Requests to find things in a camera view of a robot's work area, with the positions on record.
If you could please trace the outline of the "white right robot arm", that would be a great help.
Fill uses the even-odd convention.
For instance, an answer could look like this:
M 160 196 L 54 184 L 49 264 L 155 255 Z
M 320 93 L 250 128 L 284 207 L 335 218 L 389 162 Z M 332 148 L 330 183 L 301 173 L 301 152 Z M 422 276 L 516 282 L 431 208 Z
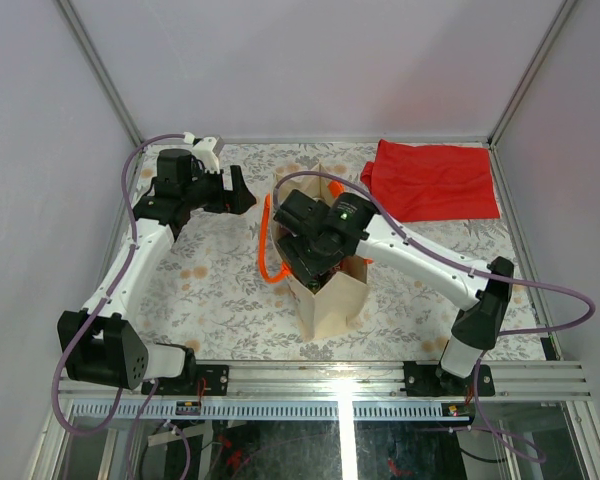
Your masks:
M 436 382 L 452 395 L 470 385 L 476 361 L 494 348 L 509 306 L 510 260 L 469 259 L 404 227 L 394 229 L 371 201 L 353 193 L 327 204 L 293 190 L 275 208 L 273 219 L 286 231 L 276 242 L 278 251 L 305 285 L 359 256 L 420 280 L 447 298 L 459 312 Z

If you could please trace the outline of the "green glass bottle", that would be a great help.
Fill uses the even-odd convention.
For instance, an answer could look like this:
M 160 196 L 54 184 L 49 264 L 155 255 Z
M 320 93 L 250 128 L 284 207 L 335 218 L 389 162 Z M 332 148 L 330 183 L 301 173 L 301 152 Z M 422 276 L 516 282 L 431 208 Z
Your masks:
M 321 290 L 322 285 L 320 282 L 318 281 L 311 281 L 308 285 L 307 288 L 312 292 L 312 293 L 317 293 L 318 291 Z

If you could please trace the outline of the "beige canvas bag orange handles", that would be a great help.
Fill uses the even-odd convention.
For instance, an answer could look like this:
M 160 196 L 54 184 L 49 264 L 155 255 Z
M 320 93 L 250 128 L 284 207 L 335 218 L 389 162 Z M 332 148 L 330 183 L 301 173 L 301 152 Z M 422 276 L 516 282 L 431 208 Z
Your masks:
M 284 262 L 276 241 L 287 233 L 274 221 L 274 214 L 291 193 L 298 189 L 308 196 L 331 205 L 347 192 L 344 182 L 330 178 L 326 168 L 318 164 L 296 176 L 278 174 L 272 191 L 266 195 L 258 239 L 258 268 L 269 284 L 285 283 L 292 294 L 299 316 L 300 330 L 309 340 L 344 334 L 354 328 L 368 296 L 367 265 L 369 260 L 358 255 L 344 259 L 320 278 L 322 288 L 312 293 Z M 363 239 L 376 209 L 363 199 Z

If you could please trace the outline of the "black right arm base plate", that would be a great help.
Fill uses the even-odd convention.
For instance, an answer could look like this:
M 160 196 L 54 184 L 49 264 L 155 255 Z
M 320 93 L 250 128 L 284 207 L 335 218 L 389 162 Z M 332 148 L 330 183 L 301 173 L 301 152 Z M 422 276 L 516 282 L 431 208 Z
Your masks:
M 488 365 L 473 367 L 466 378 L 444 371 L 438 364 L 406 361 L 403 363 L 404 387 L 410 397 L 467 397 L 474 392 L 477 382 L 478 396 L 494 397 L 495 385 Z

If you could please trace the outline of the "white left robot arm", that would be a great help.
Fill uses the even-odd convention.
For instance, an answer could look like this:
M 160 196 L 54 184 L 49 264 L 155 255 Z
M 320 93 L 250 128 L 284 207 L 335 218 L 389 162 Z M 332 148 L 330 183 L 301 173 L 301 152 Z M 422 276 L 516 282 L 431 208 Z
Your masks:
M 131 205 L 130 232 L 94 294 L 57 323 L 61 371 L 74 381 L 134 390 L 159 380 L 164 391 L 192 392 L 200 375 L 194 351 L 144 342 L 135 322 L 151 276 L 195 210 L 242 215 L 256 203 L 240 166 L 224 185 L 219 139 L 159 152 L 148 190 Z

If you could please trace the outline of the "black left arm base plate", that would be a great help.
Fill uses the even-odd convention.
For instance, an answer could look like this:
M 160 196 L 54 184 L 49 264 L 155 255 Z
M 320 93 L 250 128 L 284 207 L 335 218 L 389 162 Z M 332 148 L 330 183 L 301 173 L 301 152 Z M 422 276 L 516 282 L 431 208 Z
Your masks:
M 229 385 L 228 365 L 197 364 L 193 374 L 160 378 L 157 395 L 162 396 L 226 396 Z

